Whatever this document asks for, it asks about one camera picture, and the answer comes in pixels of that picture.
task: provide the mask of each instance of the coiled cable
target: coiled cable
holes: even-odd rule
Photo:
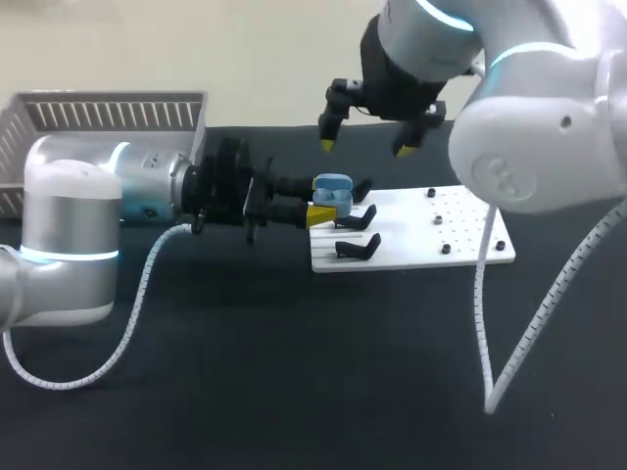
[[[151,249],[146,263],[144,264],[144,269],[141,274],[141,279],[139,281],[139,287],[137,289],[137,295],[135,296],[135,302],[133,304],[133,308],[128,318],[128,323],[126,325],[126,329],[124,330],[124,334],[122,335],[121,341],[118,344],[118,347],[114,351],[114,353],[109,357],[109,359],[102,365],[98,370],[89,374],[87,377],[83,377],[82,379],[72,380],[71,382],[49,382],[47,380],[40,379],[35,377],[34,375],[27,372],[20,361],[16,357],[15,351],[13,350],[13,342],[11,340],[11,330],[6,331],[2,335],[3,343],[4,343],[4,351],[7,354],[7,358],[9,359],[9,363],[13,370],[26,380],[29,384],[34,385],[35,387],[39,387],[47,390],[72,390],[79,389],[86,385],[93,384],[98,379],[102,378],[107,372],[109,372],[116,362],[120,360],[120,357],[124,354],[128,343],[135,331],[135,326],[137,324],[137,318],[139,317],[139,312],[141,310],[141,306],[144,302],[144,295],[146,294],[146,288],[148,287],[148,281],[150,280],[150,274],[153,270],[153,264],[155,259],[157,258],[157,254],[163,245],[174,235],[178,235],[181,233],[190,234],[192,233],[192,228],[190,224],[182,224],[176,225],[166,232],[164,232],[161,237],[155,242],[153,248]]]

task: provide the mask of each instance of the wire mesh basket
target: wire mesh basket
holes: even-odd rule
[[[20,218],[24,164],[40,137],[64,133],[118,139],[200,158],[205,92],[16,93],[0,113],[0,218]]]

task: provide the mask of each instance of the white plastic board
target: white plastic board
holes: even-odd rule
[[[364,232],[336,229],[332,222],[312,227],[313,271],[378,271],[476,264],[488,205],[463,186],[436,187],[434,198],[427,197],[428,189],[371,191],[352,212],[352,215],[362,216],[370,205],[376,205],[377,215]],[[437,215],[443,219],[440,225],[435,223]],[[370,260],[337,258],[335,242],[367,245],[375,233],[381,234],[381,245]],[[506,242],[503,251],[496,248],[499,241]],[[444,244],[451,245],[448,255],[442,254]],[[488,262],[507,263],[515,257],[498,211]]]

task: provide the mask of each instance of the yellow object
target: yellow object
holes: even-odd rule
[[[325,206],[309,206],[307,209],[307,228],[314,225],[320,225],[324,222],[330,222],[337,218],[337,210],[335,208],[327,208]]]
[[[333,150],[333,146],[335,145],[335,141],[334,140],[329,140],[329,139],[322,139],[322,149],[324,150],[324,152],[326,152],[327,154]]]
[[[404,145],[403,147],[401,147],[401,149],[397,152],[396,154],[396,158],[397,159],[403,159],[404,157],[406,157],[407,155],[409,155],[411,152],[413,152],[415,150],[415,147],[409,147],[407,145]]]

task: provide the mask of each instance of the black clip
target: black clip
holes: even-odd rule
[[[365,197],[368,195],[370,190],[372,189],[373,183],[370,178],[365,179],[360,184],[353,188],[353,202],[354,203],[362,203]]]
[[[354,215],[349,215],[344,218],[336,218],[335,219],[335,228],[338,228],[338,225],[343,228],[352,228],[353,230],[364,231],[366,228],[370,226],[370,223],[374,220],[376,216],[376,205],[373,204],[370,206],[363,217],[355,217]]]
[[[369,260],[381,245],[381,235],[375,233],[365,247],[348,242],[335,242],[337,258],[356,258]]]

